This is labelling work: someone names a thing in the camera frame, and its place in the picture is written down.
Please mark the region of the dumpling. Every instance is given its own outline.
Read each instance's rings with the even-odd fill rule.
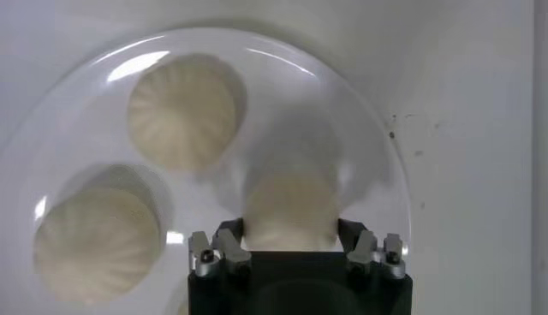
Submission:
[[[337,238],[335,194],[312,172],[268,175],[247,200],[245,242],[259,251],[324,251]]]
[[[127,293],[161,251],[158,222],[134,195],[96,188],[45,217],[34,240],[34,266],[59,300],[93,304]]]
[[[227,82],[206,59],[181,58],[145,73],[128,105],[130,138],[167,169],[200,170],[215,163],[236,130]]]

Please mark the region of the silver clamp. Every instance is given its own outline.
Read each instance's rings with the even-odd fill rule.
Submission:
[[[405,262],[402,259],[403,242],[400,235],[389,233],[384,238],[381,265],[383,276],[387,279],[403,279],[405,277]]]
[[[371,271],[371,262],[375,259],[377,250],[377,238],[372,231],[362,230],[354,251],[346,255],[348,270],[357,270],[361,274],[368,275]]]
[[[206,232],[194,232],[188,241],[188,266],[196,276],[211,277],[219,272],[219,258],[213,252]]]
[[[217,232],[214,244],[225,258],[227,270],[231,274],[247,276],[251,270],[251,253],[243,250],[229,229]]]

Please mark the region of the steamed bun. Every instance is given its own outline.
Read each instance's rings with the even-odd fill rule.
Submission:
[[[98,188],[50,211],[34,241],[34,266],[59,300],[113,300],[148,273],[161,250],[156,218],[131,193]]]
[[[130,138],[167,169],[215,163],[236,130],[235,100],[207,60],[183,58],[145,73],[128,106]]]
[[[314,173],[262,179],[247,200],[245,242],[259,251],[324,251],[337,238],[335,194]]]

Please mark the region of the plate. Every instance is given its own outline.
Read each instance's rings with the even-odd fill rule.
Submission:
[[[199,173],[168,171],[132,145],[128,96],[143,71],[194,54],[233,70],[242,115],[217,163]],[[273,154],[283,163],[267,163]],[[306,52],[254,33],[192,28],[87,62],[51,90],[0,157],[0,313],[176,314],[187,294],[187,238],[239,217],[250,187],[279,168],[324,172],[341,217],[362,221],[380,240],[389,232],[410,240],[406,180],[387,132],[346,80]],[[90,183],[116,182],[117,172],[136,179],[155,203],[163,253],[116,300],[55,300],[33,268],[34,234],[54,205]]]

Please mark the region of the screw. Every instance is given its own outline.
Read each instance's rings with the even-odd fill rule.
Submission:
[[[386,262],[389,264],[399,264],[400,256],[396,252],[387,252],[386,253]]]
[[[215,259],[215,253],[211,249],[206,249],[200,255],[202,263],[211,263]]]

